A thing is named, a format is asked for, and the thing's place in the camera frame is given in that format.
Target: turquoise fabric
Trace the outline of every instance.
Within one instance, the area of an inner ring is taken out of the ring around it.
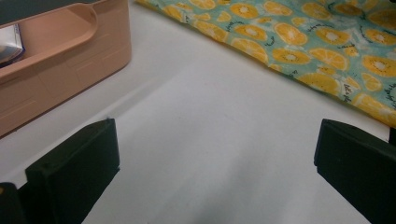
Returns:
[[[388,0],[138,0],[396,127],[396,4]]]

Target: white surface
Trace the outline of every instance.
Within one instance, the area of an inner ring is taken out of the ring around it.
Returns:
[[[0,181],[86,124],[115,118],[120,172],[84,221],[368,223],[316,172],[322,119],[389,128],[131,3],[133,59],[0,140]]]

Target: floral fabric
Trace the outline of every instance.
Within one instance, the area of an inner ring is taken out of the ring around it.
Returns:
[[[137,0],[396,127],[389,0]]]

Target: black plastic piece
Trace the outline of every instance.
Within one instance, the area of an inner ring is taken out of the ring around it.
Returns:
[[[17,188],[12,183],[0,183],[0,223],[27,224]]]
[[[26,19],[76,3],[90,4],[98,0],[0,0],[0,25]]]
[[[315,165],[370,222],[396,223],[396,147],[354,126],[324,119]]]
[[[12,184],[14,190],[7,190],[12,194],[3,190],[0,218],[7,212],[29,224],[81,223],[119,170],[115,120],[86,126],[29,166],[18,194]]]

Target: wooden organizer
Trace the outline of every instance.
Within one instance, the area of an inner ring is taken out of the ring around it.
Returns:
[[[15,23],[26,51],[21,61],[0,68],[0,136],[131,60],[127,0],[66,4],[5,24],[0,20],[0,28]]]

